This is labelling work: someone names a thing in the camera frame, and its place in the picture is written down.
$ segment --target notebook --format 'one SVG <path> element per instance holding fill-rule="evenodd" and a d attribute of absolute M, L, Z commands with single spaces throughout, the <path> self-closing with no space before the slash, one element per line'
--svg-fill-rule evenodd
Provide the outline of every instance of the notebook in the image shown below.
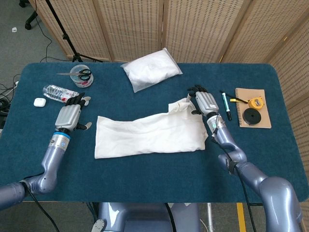
<path fill-rule="evenodd" d="M 265 91 L 263 89 L 248 89 L 248 88 L 236 88 L 235 89 L 235 96 L 242 100 L 249 100 L 256 97 L 262 97 L 264 101 L 264 107 L 258 110 L 261 114 L 261 121 L 255 125 L 249 125 L 243 120 L 242 113 L 249 108 L 248 104 L 237 102 L 237 114 L 239 120 L 240 127 L 249 127 L 249 128 L 271 128 L 271 123 L 268 115 L 268 109 L 266 104 L 265 98 Z"/>

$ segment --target office chair wheel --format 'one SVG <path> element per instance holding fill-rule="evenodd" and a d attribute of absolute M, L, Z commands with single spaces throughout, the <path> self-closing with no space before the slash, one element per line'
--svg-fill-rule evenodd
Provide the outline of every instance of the office chair wheel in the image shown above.
<path fill-rule="evenodd" d="M 26 24 L 25 24 L 25 28 L 26 28 L 27 30 L 31 30 L 31 24 L 30 24 L 30 23 L 26 23 Z"/>
<path fill-rule="evenodd" d="M 22 7 L 22 8 L 24 8 L 24 7 L 26 7 L 26 4 L 25 4 L 24 2 L 22 2 L 22 1 L 20 1 L 20 2 L 19 2 L 19 6 Z"/>

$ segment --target blue felt surface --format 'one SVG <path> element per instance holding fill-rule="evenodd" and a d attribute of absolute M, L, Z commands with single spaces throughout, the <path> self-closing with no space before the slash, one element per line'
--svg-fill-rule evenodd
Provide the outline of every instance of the blue felt surface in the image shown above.
<path fill-rule="evenodd" d="M 275 70 L 267 64 L 180 64 L 178 75 L 138 93 L 119 63 L 88 63 L 94 75 L 91 87 L 80 89 L 64 73 L 76 64 L 36 63 L 23 70 L 0 139 L 0 186 L 42 171 L 41 160 L 54 132 L 62 103 L 47 99 L 44 108 L 33 101 L 42 88 L 54 84 L 91 96 L 80 122 L 93 122 L 87 131 L 74 131 L 58 172 L 56 189 L 39 200 L 93 202 L 244 202 L 235 176 L 219 167 L 221 154 L 206 140 L 206 151 L 147 154 L 115 159 L 94 159 L 97 116 L 128 121 L 168 111 L 168 103 L 186 97 L 186 89 L 201 84 L 212 93 L 220 112 L 248 160 L 267 175 L 288 179 L 300 201 L 308 183 L 283 102 Z M 237 87 L 266 91 L 272 129 L 240 128 L 236 106 L 230 104 L 228 121 L 219 93 Z M 248 189 L 251 202 L 260 199 Z"/>

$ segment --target plastic bottle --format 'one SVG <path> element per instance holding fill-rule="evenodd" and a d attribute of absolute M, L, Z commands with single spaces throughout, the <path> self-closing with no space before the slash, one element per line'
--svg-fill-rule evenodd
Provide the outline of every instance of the plastic bottle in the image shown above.
<path fill-rule="evenodd" d="M 66 88 L 62 88 L 62 87 L 58 87 L 54 85 L 44 86 L 43 94 L 46 97 L 59 101 L 59 102 L 67 102 L 69 98 L 79 95 L 78 92 L 74 92 L 72 90 L 68 90 Z"/>

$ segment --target beige panel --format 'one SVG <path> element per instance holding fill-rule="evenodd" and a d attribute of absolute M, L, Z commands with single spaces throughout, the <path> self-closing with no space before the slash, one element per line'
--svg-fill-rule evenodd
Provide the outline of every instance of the beige panel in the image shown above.
<path fill-rule="evenodd" d="M 53 32 L 66 55 L 72 56 L 73 52 L 67 41 L 62 40 L 62 31 L 46 2 L 44 0 L 36 2 L 39 15 Z M 110 60 L 92 0 L 51 0 L 50 2 L 78 53 Z M 34 0 L 31 0 L 31 4 L 35 7 Z"/>
<path fill-rule="evenodd" d="M 306 176 L 309 180 L 309 105 L 294 112 L 289 111 L 289 117 Z"/>
<path fill-rule="evenodd" d="M 309 93 L 309 20 L 278 51 L 270 63 L 278 73 L 286 105 Z"/>
<path fill-rule="evenodd" d="M 308 0 L 255 0 L 223 61 L 262 62 L 308 8 Z"/>
<path fill-rule="evenodd" d="M 309 200 L 300 203 L 301 209 L 303 211 L 303 225 L 305 227 L 305 231 L 309 231 Z"/>
<path fill-rule="evenodd" d="M 163 14 L 161 1 L 94 1 L 115 61 L 131 61 L 160 50 L 158 44 L 161 41 Z"/>
<path fill-rule="evenodd" d="M 215 62 L 244 1 L 166 2 L 165 46 L 174 59 L 177 62 Z"/>

